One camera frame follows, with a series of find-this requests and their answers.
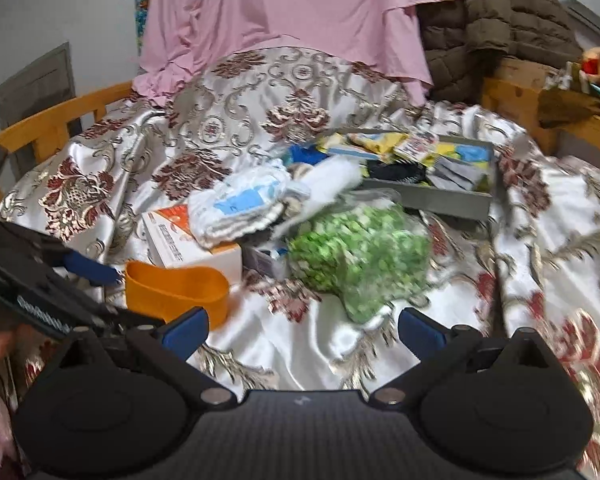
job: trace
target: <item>pink sheet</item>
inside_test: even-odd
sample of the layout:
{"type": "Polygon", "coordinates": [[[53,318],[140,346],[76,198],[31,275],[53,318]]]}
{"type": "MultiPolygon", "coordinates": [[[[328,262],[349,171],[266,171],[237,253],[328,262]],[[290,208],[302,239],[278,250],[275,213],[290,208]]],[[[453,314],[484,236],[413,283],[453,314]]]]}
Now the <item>pink sheet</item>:
{"type": "Polygon", "coordinates": [[[417,4],[439,0],[151,0],[134,88],[164,105],[197,72],[252,48],[302,46],[431,84],[417,4]]]}

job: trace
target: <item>white logo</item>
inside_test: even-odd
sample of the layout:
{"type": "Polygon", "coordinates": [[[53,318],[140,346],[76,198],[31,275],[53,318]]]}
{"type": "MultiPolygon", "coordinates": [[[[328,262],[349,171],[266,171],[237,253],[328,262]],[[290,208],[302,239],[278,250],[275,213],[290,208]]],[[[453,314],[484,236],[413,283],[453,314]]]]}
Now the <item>white logo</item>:
{"type": "Polygon", "coordinates": [[[307,396],[302,396],[302,397],[298,397],[297,399],[295,399],[294,402],[298,406],[304,406],[306,403],[311,402],[311,399],[307,396]]]}
{"type": "Polygon", "coordinates": [[[56,330],[59,330],[60,332],[68,334],[69,331],[71,330],[69,328],[69,326],[67,325],[67,323],[63,323],[59,319],[56,319],[55,317],[50,316],[44,310],[40,310],[35,305],[30,304],[22,296],[18,296],[18,304],[24,310],[26,310],[27,312],[29,312],[32,316],[37,317],[43,323],[52,326],[53,328],[55,328],[56,330]]]}

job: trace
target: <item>wooden headboard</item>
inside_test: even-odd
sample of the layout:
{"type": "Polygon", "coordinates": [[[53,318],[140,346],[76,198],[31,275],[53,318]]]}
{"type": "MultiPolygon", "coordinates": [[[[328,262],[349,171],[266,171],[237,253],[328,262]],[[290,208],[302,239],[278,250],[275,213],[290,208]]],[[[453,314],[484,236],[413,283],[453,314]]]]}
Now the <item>wooden headboard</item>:
{"type": "Polygon", "coordinates": [[[0,146],[7,152],[13,153],[27,144],[33,144],[36,162],[43,162],[68,142],[67,123],[90,112],[97,122],[106,115],[106,105],[120,101],[129,94],[131,94],[131,81],[60,103],[1,131],[0,146]]]}

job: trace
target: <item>teal patterned fabric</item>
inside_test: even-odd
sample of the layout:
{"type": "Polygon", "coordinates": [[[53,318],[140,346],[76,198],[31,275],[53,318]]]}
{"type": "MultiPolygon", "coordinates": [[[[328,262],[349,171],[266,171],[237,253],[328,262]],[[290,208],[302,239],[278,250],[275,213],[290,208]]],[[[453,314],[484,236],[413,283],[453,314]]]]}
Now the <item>teal patterned fabric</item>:
{"type": "Polygon", "coordinates": [[[138,42],[138,56],[142,51],[142,37],[144,36],[144,26],[146,24],[146,15],[149,11],[149,0],[136,0],[136,41],[138,42]]]}

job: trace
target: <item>metal screw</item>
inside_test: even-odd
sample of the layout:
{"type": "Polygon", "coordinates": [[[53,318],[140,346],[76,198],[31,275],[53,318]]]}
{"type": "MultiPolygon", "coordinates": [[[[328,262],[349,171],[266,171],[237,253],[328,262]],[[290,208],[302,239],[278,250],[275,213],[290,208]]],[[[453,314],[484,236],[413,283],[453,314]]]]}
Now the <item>metal screw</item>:
{"type": "Polygon", "coordinates": [[[383,404],[389,404],[391,406],[402,402],[405,396],[406,394],[404,391],[399,390],[398,388],[383,388],[382,390],[378,390],[376,393],[374,393],[374,397],[377,400],[383,404]]]}
{"type": "Polygon", "coordinates": [[[217,406],[231,400],[231,392],[224,388],[208,388],[200,394],[200,399],[207,404],[217,406]]]}

